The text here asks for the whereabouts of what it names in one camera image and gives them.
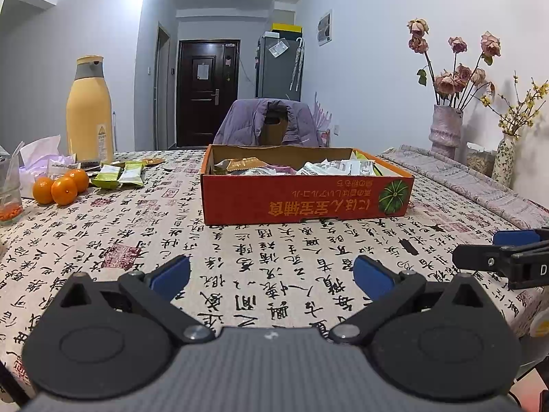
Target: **blue gripper pad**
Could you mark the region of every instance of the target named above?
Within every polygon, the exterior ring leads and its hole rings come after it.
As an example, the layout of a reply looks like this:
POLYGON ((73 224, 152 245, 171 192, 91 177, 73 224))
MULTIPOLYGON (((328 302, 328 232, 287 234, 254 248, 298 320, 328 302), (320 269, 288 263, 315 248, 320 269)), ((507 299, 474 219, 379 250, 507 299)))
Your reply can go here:
POLYGON ((187 256, 180 255, 165 266, 164 271, 152 274, 154 277, 150 280, 149 287, 169 302, 189 283, 190 260, 187 256))
POLYGON ((498 231, 493 235, 492 244, 503 246, 522 246, 541 242, 541 237, 533 229, 523 231, 498 231))
POLYGON ((352 267, 356 285, 372 300, 378 300, 383 294, 395 287, 395 281, 371 263, 369 258, 359 255, 352 267))

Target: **pink vase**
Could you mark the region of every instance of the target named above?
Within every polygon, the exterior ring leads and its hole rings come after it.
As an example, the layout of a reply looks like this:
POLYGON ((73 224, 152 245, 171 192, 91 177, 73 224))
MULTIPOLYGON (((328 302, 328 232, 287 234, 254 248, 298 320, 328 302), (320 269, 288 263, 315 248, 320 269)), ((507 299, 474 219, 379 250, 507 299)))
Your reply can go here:
POLYGON ((433 124, 429 140, 433 143, 431 151, 454 159, 456 147, 461 141, 463 111, 444 105, 435 105, 433 124))

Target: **floral vase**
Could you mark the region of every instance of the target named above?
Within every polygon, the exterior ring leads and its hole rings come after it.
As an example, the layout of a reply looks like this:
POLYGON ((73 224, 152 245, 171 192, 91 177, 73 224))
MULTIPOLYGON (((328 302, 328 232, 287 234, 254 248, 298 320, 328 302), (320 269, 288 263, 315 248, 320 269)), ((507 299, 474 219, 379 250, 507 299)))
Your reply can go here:
POLYGON ((498 146, 496 161, 493 163, 492 179, 505 187, 511 184, 514 166, 515 137, 503 133, 503 139, 498 146))
POLYGON ((454 159, 456 147, 461 142, 463 111, 446 105, 435 105, 433 124, 429 140, 433 143, 431 151, 454 159))

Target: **wall picture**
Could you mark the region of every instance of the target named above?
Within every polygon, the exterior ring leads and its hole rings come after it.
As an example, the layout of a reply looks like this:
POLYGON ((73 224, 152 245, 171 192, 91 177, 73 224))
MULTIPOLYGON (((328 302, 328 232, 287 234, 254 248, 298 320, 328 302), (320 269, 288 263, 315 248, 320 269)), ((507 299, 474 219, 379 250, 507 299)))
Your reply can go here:
POLYGON ((331 10, 320 19, 317 31, 318 45, 331 41, 331 10))

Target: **tablecloth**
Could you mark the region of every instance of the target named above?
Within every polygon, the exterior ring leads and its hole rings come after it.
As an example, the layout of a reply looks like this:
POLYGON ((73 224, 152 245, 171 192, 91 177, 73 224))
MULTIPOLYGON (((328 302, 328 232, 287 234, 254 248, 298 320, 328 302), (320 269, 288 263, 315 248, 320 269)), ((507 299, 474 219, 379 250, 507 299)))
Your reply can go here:
MULTIPOLYGON (((200 195, 203 155, 117 155, 166 162, 144 171, 141 189, 90 188, 66 207, 26 201, 24 217, 0 229, 0 361, 21 383, 28 384, 21 348, 74 271, 115 280, 185 254, 190 282, 172 302, 214 330, 315 326, 326 335, 370 302, 353 282, 359 254, 395 272, 414 269, 429 280, 449 281, 458 272, 451 263, 457 244, 487 243, 493 232, 515 229, 419 174, 404 217, 208 227, 200 195)), ((547 304, 542 288, 511 291, 496 274, 474 276, 518 335, 547 304)))

